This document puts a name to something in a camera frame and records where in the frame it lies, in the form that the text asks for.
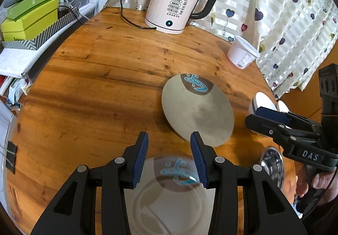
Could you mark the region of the person right hand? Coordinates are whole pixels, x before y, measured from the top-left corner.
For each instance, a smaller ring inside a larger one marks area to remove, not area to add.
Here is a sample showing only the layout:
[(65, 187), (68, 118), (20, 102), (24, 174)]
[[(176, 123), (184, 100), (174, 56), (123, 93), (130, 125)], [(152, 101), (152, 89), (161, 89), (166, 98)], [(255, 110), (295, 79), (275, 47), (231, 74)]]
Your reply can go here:
[[(318, 205), (327, 204), (337, 197), (337, 174), (335, 174), (335, 172), (319, 173), (313, 177), (311, 187), (314, 189), (326, 190)], [(304, 197), (308, 192), (308, 189), (309, 183), (307, 182), (307, 172), (305, 166), (302, 165), (298, 170), (296, 194), (299, 197)]]

